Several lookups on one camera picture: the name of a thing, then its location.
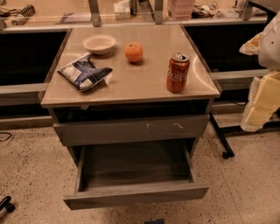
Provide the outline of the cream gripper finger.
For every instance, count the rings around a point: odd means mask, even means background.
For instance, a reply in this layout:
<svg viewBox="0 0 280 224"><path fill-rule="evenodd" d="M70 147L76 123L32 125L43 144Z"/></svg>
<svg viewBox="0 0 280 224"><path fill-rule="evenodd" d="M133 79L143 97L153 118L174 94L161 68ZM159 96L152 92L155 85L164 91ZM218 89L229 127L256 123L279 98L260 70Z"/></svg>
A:
<svg viewBox="0 0 280 224"><path fill-rule="evenodd" d="M257 55L259 53L259 43L262 33L256 34L252 39L243 44L239 52L245 55Z"/></svg>
<svg viewBox="0 0 280 224"><path fill-rule="evenodd" d="M262 78L255 77L251 83L241 128L256 132L280 108L280 72L270 71Z"/></svg>

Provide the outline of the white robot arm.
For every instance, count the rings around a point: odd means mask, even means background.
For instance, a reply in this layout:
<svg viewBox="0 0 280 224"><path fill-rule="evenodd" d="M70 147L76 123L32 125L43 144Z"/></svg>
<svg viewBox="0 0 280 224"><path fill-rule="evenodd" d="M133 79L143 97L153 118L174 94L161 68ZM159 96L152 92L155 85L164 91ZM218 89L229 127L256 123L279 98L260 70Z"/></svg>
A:
<svg viewBox="0 0 280 224"><path fill-rule="evenodd" d="M269 70L253 79L241 119L242 130L256 132L280 109L280 11L239 52L257 55L259 64Z"/></svg>

